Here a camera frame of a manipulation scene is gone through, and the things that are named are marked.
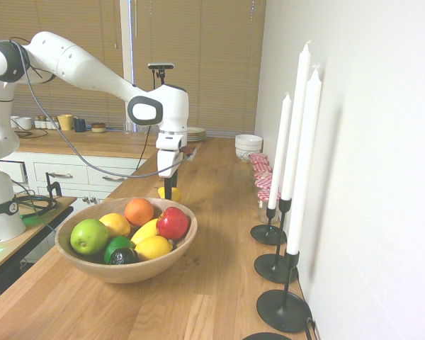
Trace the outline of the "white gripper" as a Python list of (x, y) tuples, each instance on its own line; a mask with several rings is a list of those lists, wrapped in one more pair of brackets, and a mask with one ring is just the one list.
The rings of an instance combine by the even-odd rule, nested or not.
[(179, 151), (160, 149), (157, 152), (158, 175), (164, 179), (164, 198), (172, 199), (172, 187), (177, 187), (178, 167), (183, 160), (183, 154)]

